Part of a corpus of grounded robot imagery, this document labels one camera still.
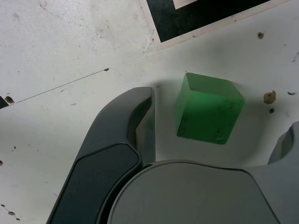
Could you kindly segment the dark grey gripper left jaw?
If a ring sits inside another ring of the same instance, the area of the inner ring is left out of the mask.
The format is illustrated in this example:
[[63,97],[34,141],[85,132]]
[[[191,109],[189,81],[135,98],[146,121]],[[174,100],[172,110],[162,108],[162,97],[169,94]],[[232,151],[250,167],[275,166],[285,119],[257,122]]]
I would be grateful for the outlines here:
[[133,88],[94,119],[47,222],[105,224],[124,185],[155,160],[155,92]]

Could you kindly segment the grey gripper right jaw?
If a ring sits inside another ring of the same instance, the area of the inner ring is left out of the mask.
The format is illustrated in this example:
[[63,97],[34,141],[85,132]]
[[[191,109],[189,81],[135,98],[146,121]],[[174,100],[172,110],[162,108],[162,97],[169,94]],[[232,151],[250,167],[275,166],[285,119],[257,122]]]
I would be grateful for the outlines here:
[[222,168],[157,162],[118,194],[110,224],[296,224],[299,125],[277,142],[266,165]]

